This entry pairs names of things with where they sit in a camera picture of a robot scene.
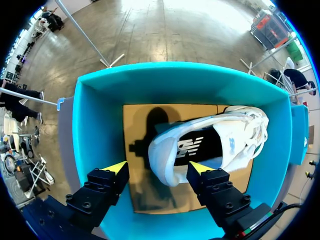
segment n logo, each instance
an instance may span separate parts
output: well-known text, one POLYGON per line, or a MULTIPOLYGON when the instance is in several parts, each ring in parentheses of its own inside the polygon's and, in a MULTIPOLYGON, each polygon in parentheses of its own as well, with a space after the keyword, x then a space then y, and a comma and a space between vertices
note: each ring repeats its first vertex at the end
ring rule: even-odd
POLYGON ((194 142, 192 139, 178 141, 178 152, 175 158, 183 158, 187 153, 189 156, 196 155, 203 138, 203 136, 197 137, 194 142))
POLYGON ((230 154, 235 154, 235 140, 233 138, 229 138, 230 142, 230 154))

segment white sneaker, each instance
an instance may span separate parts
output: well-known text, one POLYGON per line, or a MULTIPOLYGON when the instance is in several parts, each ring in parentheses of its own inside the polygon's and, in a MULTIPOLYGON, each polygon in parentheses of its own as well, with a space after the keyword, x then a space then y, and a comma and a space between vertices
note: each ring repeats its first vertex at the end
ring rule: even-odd
POLYGON ((227 172, 245 168, 251 159, 260 154, 268 137, 268 122, 266 114, 259 108, 230 106, 223 114, 174 126, 151 142, 148 148, 150 167, 167 186, 175 187, 179 183, 187 183, 187 166, 174 166, 178 141, 189 132, 212 126, 221 140, 221 168, 227 172))
POLYGON ((41 91, 39 97, 40 97, 41 100, 45 100, 45 92, 41 91))
POLYGON ((267 115, 257 107, 230 106, 224 111, 226 118, 229 114, 244 114, 251 119, 224 120, 213 124, 222 145, 221 168, 226 172, 246 168, 249 161, 261 153, 268 139, 269 123, 267 115))
POLYGON ((42 120, 42 113, 39 112, 38 116, 36 117, 36 119, 39 121, 40 124, 42 124, 43 120, 42 120))

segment teal bin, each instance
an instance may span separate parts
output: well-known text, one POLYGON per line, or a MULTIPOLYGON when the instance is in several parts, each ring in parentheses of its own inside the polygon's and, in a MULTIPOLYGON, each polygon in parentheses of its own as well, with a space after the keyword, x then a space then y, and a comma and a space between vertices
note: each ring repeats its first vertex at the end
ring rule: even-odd
POLYGON ((305 105, 293 105, 292 114, 292 148, 289 162, 301 165, 308 150, 309 114, 305 105))
MULTIPOLYGON (((126 159, 123 105, 129 104, 261 108, 269 118, 268 140, 253 161, 247 194, 253 208, 260 203, 273 205, 292 148, 292 109, 285 91, 244 72, 191 62, 123 65, 80 76, 74 94, 72 137, 82 185, 92 169, 126 159)), ((100 226, 111 240, 211 239, 224 235, 205 208, 164 215, 134 213, 128 186, 100 226)))

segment cardboard box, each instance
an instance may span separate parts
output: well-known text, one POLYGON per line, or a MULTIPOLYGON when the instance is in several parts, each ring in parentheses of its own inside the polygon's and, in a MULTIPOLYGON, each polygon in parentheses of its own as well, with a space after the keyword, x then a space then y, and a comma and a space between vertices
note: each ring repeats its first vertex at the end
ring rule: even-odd
MULTIPOLYGON (((173 214, 203 208, 188 183, 169 187, 150 170, 148 147, 158 134, 155 125, 186 121, 222 113, 226 105, 138 104, 123 106, 125 155, 129 165, 129 188, 135 213, 173 214)), ((247 168, 230 173, 239 191, 248 186, 251 160, 247 168)))

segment wire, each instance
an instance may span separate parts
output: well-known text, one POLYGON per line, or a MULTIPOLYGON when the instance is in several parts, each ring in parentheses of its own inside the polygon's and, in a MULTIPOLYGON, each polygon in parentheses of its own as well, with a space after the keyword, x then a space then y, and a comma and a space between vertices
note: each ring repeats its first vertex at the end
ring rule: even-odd
POLYGON ((310 178, 307 178, 307 179, 306 179, 306 181, 305 181, 305 183, 304 183, 304 185, 303 185, 303 187, 302 187, 302 189, 301 189, 301 192, 300 192, 300 195, 299 195, 299 203, 300 203, 300 204, 302 204, 302 203, 301 203, 301 195, 302 195, 302 192, 304 191, 305 186, 307 185, 307 182, 308 182, 309 179, 310 179, 310 178))
POLYGON ((269 218, 267 218, 263 223, 261 223, 258 227, 256 227, 251 233, 252 234, 256 233, 259 229, 261 229, 264 225, 269 223, 272 219, 274 219, 279 214, 282 214, 289 209, 301 208, 301 206, 302 206, 302 204, 300 204, 300 203, 293 203, 293 204, 290 204, 290 205, 285 206, 283 208, 280 208, 279 210, 274 211, 273 214, 269 218))

